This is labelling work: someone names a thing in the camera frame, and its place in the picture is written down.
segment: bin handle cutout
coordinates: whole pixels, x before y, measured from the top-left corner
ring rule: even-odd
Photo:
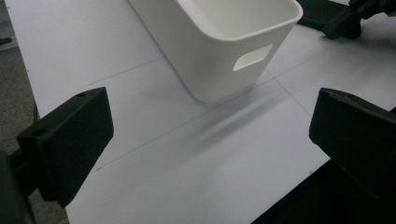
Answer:
[[[242,68],[248,67],[254,63],[261,62],[264,60],[268,53],[271,51],[273,45],[268,45],[264,48],[261,49],[256,49],[254,51],[251,51],[247,54],[242,55],[237,61],[235,66],[233,67],[233,70],[236,72],[238,70],[241,70]]]

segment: gray floor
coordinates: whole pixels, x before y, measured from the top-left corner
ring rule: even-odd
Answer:
[[[0,0],[0,38],[14,36],[4,0]],[[34,97],[19,48],[0,52],[0,148],[18,149],[15,137],[33,123]],[[38,224],[67,224],[57,203],[43,202],[38,191],[30,196]]]

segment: white table surface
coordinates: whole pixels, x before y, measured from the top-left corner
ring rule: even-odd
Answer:
[[[250,223],[327,161],[308,138],[320,88],[396,106],[385,15],[358,40],[296,25],[252,88],[204,105],[127,0],[6,2],[41,116],[107,88],[115,135],[66,207],[72,224]]]

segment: white plastic bin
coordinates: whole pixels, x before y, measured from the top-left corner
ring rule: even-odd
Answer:
[[[303,16],[294,0],[130,0],[192,96],[252,85]]]

